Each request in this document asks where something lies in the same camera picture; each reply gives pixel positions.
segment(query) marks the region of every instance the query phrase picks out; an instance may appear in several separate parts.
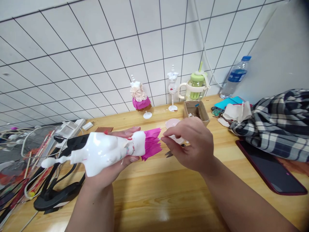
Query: plastic water bottle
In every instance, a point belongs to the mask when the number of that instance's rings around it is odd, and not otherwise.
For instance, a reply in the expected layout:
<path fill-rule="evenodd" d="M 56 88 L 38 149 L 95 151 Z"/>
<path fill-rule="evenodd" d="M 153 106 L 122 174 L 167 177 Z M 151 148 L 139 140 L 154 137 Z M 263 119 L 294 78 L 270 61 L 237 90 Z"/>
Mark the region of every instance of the plastic water bottle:
<path fill-rule="evenodd" d="M 225 99 L 231 97 L 235 92 L 237 85 L 244 78 L 248 71 L 249 60 L 251 56 L 243 56 L 241 61 L 235 65 L 235 68 L 229 74 L 228 81 L 224 84 L 220 97 Z"/>

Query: smartphone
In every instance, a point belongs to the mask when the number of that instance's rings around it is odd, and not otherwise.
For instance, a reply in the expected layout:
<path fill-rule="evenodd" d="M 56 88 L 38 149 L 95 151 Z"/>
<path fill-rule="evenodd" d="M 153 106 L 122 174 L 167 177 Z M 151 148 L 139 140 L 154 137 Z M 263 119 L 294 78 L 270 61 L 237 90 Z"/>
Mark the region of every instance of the smartphone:
<path fill-rule="evenodd" d="M 276 159 L 246 141 L 236 141 L 254 169 L 267 186 L 280 195 L 305 195 L 307 189 Z"/>

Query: pink crepe paper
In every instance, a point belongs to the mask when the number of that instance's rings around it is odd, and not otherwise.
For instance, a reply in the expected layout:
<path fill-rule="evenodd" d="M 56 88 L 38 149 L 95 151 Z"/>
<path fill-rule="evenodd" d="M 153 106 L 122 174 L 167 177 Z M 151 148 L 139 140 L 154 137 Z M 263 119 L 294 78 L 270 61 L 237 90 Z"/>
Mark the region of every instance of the pink crepe paper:
<path fill-rule="evenodd" d="M 146 161 L 149 157 L 162 151 L 160 139 L 158 138 L 161 132 L 161 128 L 144 131 L 146 135 L 145 140 L 145 154 L 142 156 L 142 160 Z"/>
<path fill-rule="evenodd" d="M 137 110 L 141 110 L 143 108 L 146 108 L 147 106 L 150 105 L 151 101 L 149 100 L 149 98 L 147 97 L 146 100 L 143 101 L 136 101 L 135 98 L 132 99 L 133 102 L 133 106 L 135 107 L 135 109 Z"/>

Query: bottle label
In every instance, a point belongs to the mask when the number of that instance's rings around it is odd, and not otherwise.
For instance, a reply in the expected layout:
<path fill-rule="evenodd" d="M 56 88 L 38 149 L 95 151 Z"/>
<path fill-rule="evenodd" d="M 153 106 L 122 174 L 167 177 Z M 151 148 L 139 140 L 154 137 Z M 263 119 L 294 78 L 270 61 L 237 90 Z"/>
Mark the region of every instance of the bottle label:
<path fill-rule="evenodd" d="M 241 80 L 244 78 L 244 76 L 246 75 L 247 71 L 242 70 L 241 73 L 237 73 L 237 72 L 231 72 L 228 78 L 228 81 L 230 82 L 241 82 Z"/>

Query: cardboard box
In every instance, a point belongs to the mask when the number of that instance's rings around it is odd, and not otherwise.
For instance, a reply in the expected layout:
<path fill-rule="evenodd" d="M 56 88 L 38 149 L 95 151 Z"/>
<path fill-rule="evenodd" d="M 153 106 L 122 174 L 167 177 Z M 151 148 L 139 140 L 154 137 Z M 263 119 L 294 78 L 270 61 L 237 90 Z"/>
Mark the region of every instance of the cardboard box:
<path fill-rule="evenodd" d="M 188 118 L 190 113 L 200 118 L 207 127 L 210 120 L 202 101 L 184 101 L 183 118 Z"/>

